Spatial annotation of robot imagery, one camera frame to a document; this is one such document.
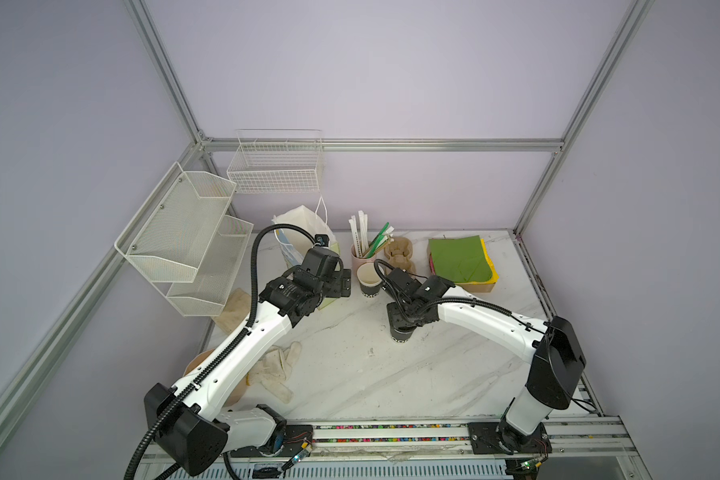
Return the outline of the black plastic cup lid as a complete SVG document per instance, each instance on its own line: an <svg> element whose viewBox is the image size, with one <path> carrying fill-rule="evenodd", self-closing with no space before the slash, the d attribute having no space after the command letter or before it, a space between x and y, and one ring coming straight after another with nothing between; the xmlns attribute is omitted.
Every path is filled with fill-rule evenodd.
<svg viewBox="0 0 720 480"><path fill-rule="evenodd" d="M395 341L406 342L411 338L412 334L417 329L417 326L411 325L399 318L390 318L389 328L390 335Z"/></svg>

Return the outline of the black white paper coffee cup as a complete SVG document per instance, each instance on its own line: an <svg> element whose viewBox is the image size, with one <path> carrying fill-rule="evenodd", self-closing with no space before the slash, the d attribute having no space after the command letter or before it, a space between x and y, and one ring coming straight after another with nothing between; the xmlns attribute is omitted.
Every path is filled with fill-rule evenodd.
<svg viewBox="0 0 720 480"><path fill-rule="evenodd" d="M390 324L390 335L396 342L405 343L411 338L416 329L416 326Z"/></svg>

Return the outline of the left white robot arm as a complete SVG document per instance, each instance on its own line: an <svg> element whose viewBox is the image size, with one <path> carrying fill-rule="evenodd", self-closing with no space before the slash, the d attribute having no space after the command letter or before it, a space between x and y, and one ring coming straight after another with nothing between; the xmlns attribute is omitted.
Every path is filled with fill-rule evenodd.
<svg viewBox="0 0 720 480"><path fill-rule="evenodd" d="M145 396L148 430L125 470L135 477L151 443L157 443L174 461L162 473L178 469L196 476L218 457L255 448L274 456L286 444L287 422L270 407L229 411L225 407L235 387L281 337L289 333L327 298L351 293L351 272L332 251L325 234L308 234L310 247L301 264L258 286L251 277L250 312L227 339L196 369L173 386L161 383Z"/></svg>

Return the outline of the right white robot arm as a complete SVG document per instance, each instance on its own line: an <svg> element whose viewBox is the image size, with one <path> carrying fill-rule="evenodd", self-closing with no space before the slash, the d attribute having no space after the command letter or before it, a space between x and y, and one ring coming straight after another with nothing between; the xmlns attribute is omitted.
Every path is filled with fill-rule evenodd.
<svg viewBox="0 0 720 480"><path fill-rule="evenodd" d="M515 454L538 443L548 415L573 402L586 359L568 320L523 316L440 276L421 282L384 260L376 260L373 268L392 299L387 318L395 341L406 342L416 329L445 322L498 344L529 365L525 385L495 427L501 451Z"/></svg>

